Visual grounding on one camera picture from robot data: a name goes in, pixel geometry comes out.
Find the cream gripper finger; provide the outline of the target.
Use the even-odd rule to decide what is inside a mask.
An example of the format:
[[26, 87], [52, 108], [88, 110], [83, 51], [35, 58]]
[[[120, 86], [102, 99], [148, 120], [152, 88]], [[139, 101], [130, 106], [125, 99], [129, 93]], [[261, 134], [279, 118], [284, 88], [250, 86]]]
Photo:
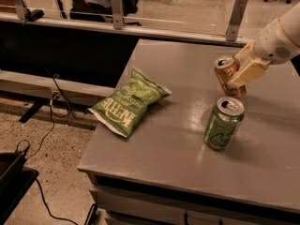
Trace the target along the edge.
[[249, 64], [255, 53], [253, 51], [254, 42], [250, 41], [236, 56], [235, 58], [240, 64]]
[[234, 88], [239, 88], [257, 80], [266, 73], [269, 65], [272, 63], [271, 60], [257, 56], [229, 56], [227, 61], [239, 66], [228, 80], [228, 85]]

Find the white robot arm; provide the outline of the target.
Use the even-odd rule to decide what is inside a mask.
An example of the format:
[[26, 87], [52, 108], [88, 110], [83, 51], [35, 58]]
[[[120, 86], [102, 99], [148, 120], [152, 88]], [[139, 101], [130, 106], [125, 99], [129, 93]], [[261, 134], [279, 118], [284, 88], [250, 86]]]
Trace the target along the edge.
[[300, 54], [300, 3], [267, 24], [235, 58], [240, 68], [228, 81], [239, 88], [263, 76], [270, 65], [280, 65]]

